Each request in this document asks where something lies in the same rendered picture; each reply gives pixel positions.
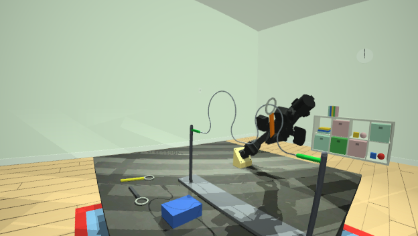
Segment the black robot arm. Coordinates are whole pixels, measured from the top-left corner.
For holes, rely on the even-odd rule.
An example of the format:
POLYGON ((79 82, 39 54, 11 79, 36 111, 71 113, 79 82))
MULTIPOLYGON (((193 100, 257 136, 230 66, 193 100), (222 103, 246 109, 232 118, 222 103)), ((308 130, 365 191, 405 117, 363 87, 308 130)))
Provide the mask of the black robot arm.
MULTIPOLYGON (((315 104, 313 96, 303 95, 299 99, 296 98, 296 100, 294 100, 292 102, 292 106, 290 106, 290 108, 285 108, 285 107, 278 107, 278 108, 282 112, 283 122, 288 123, 286 125, 287 125, 287 127, 289 127, 291 125, 291 121, 296 120, 296 122, 297 122, 297 120, 300 117, 309 116, 309 114, 310 114, 309 111, 312 110, 315 107, 315 105, 316 104, 315 104)), ((276 109, 275 112, 274 112, 275 122, 282 121, 280 111, 278 109, 276 109)), ((255 141, 253 144, 243 145, 245 148, 238 151, 243 160, 248 158, 249 155, 253 156, 253 155, 257 154, 258 150, 261 148, 261 144, 265 142, 267 134, 268 133, 266 131, 256 141, 255 141, 255 139, 253 139, 252 141, 247 142, 247 143, 252 143, 252 142, 255 141)))

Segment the white loop with dark grey handle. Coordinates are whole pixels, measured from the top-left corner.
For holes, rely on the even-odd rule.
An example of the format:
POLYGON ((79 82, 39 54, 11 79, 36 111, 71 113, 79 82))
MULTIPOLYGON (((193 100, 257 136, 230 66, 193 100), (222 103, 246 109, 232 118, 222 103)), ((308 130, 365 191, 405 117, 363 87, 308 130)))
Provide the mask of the white loop with dark grey handle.
POLYGON ((131 192, 135 195, 135 197, 137 198, 136 200, 135 200, 135 204, 138 204, 138 205, 143 205, 143 204, 147 204, 148 203, 148 198, 145 198, 145 197, 143 197, 143 198, 145 198, 145 199, 147 199, 147 202, 144 202, 143 204, 141 204, 141 203, 138 203, 137 202, 137 200, 138 199, 141 199, 142 197, 140 197, 139 195, 138 195, 138 193, 137 193, 137 191, 132 187, 132 186, 129 186, 129 189, 131 190, 131 192))

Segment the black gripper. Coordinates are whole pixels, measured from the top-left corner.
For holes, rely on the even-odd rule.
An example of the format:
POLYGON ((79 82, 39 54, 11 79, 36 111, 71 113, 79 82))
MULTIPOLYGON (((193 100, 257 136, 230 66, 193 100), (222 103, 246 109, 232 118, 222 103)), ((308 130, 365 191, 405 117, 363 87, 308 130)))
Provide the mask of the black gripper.
POLYGON ((274 128, 274 135, 273 137, 270 136, 270 126, 269 126, 269 118, 264 115, 259 115, 257 117, 257 127, 259 131, 267 131, 267 137, 265 140, 265 143, 267 145, 271 145, 275 142, 277 142, 277 134, 279 132, 278 142, 279 141, 287 141, 287 138, 292 135, 294 137, 293 143, 297 144, 299 146, 302 146, 305 143, 305 136, 306 136, 306 130, 303 128, 300 128, 298 126, 293 126, 293 124, 296 122, 296 120, 291 121, 291 125, 287 127, 286 122, 283 122, 283 126, 280 130, 282 121, 275 122, 275 128, 274 128), (276 133, 275 133, 276 132, 276 133))

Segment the blue rectangular block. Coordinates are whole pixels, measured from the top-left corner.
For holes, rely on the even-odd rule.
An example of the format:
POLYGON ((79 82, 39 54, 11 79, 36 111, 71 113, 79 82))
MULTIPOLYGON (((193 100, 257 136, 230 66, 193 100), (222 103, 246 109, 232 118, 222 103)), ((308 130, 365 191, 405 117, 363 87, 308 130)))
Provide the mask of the blue rectangular block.
POLYGON ((202 216, 202 203, 190 195, 163 203, 161 216, 175 229, 202 216))

